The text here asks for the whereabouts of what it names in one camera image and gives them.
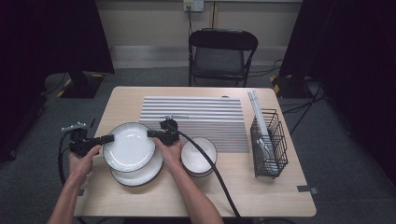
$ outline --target forearm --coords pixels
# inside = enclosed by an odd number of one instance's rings
[[[79,186],[71,178],[68,178],[49,218],[49,224],[73,223],[78,191]]]
[[[223,223],[216,206],[198,189],[183,167],[174,167],[171,175],[186,205],[191,223]]]

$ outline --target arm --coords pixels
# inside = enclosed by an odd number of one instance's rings
[[[92,158],[100,148],[100,146],[93,147],[81,159],[72,152],[69,154],[69,177],[64,183],[64,188],[49,218],[49,224],[73,223],[79,188],[85,183],[87,175],[92,171]]]
[[[191,223],[223,223],[221,215],[215,205],[204,195],[191,180],[181,164],[181,142],[172,146],[165,146],[160,139],[153,138],[159,147],[163,160],[168,166],[169,173],[173,177],[186,205]]]

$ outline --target white plate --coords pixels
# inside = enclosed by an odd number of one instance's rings
[[[152,159],[143,168],[125,173],[111,169],[111,174],[122,185],[138,187],[147,184],[154,179],[163,167],[163,156],[159,149],[155,150]]]
[[[111,131],[114,142],[103,147],[107,164],[121,172],[132,172],[145,166],[155,151],[155,144],[148,138],[147,130],[141,123],[130,122]]]
[[[202,137],[192,138],[192,141],[201,147],[213,163],[216,163],[218,152],[212,142]],[[212,169],[209,162],[191,142],[187,142],[182,148],[181,160],[188,170],[196,174],[204,173]]]

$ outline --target plate rim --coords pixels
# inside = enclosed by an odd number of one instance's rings
[[[138,185],[127,185],[127,184],[121,183],[121,182],[115,177],[113,171],[120,172],[120,173],[133,173],[133,172],[121,172],[121,171],[115,170],[115,169],[113,169],[113,168],[110,167],[110,173],[111,173],[111,175],[113,176],[113,178],[114,178],[119,184],[121,184],[121,185],[123,185],[123,186],[125,186],[125,187],[137,188],[137,187],[141,187],[141,186],[147,185],[148,183],[150,183],[151,181],[153,181],[153,180],[160,174],[161,170],[163,169],[163,156],[162,156],[162,154],[161,154],[161,151],[160,151],[159,148],[156,148],[155,150],[156,150],[156,152],[157,152],[157,150],[158,150],[157,153],[160,154],[159,157],[161,158],[161,166],[160,166],[160,169],[158,170],[158,172],[157,172],[152,178],[150,178],[148,181],[143,182],[142,184],[138,184]]]
[[[115,130],[117,130],[119,127],[124,126],[124,125],[128,125],[128,124],[138,124],[138,125],[141,125],[141,126],[145,127],[147,130],[149,130],[149,127],[146,126],[145,124],[142,124],[142,123],[140,123],[140,122],[133,122],[133,121],[131,121],[131,122],[125,122],[125,123],[122,123],[122,124],[116,126],[115,128],[113,128],[113,129],[110,131],[109,134],[112,134],[112,132],[114,132]],[[104,146],[103,146],[103,157],[105,158],[105,161],[106,161],[107,165],[110,166],[110,168],[112,168],[112,169],[114,169],[114,170],[116,170],[116,171],[119,171],[119,172],[129,173],[129,172],[133,172],[133,171],[137,171],[137,170],[142,169],[143,167],[145,167],[145,166],[151,161],[151,159],[152,159],[152,157],[153,157],[153,155],[154,155],[154,153],[155,153],[155,150],[156,150],[156,146],[155,146],[154,142],[153,142],[153,146],[154,146],[154,150],[152,150],[153,153],[150,155],[148,161],[147,161],[145,164],[141,165],[141,166],[136,166],[136,167],[138,167],[138,168],[131,169],[131,170],[129,170],[129,169],[119,170],[119,169],[117,169],[117,168],[115,168],[115,167],[113,167],[113,166],[111,166],[111,165],[109,164],[109,162],[108,162],[108,160],[107,160],[107,158],[106,158],[106,156],[105,156],[106,144],[104,144]]]

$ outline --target stacked plates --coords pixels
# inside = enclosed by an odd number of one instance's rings
[[[145,185],[163,167],[161,151],[147,137],[147,130],[141,123],[121,124],[110,132],[114,134],[114,142],[104,145],[103,154],[111,174],[122,185]]]

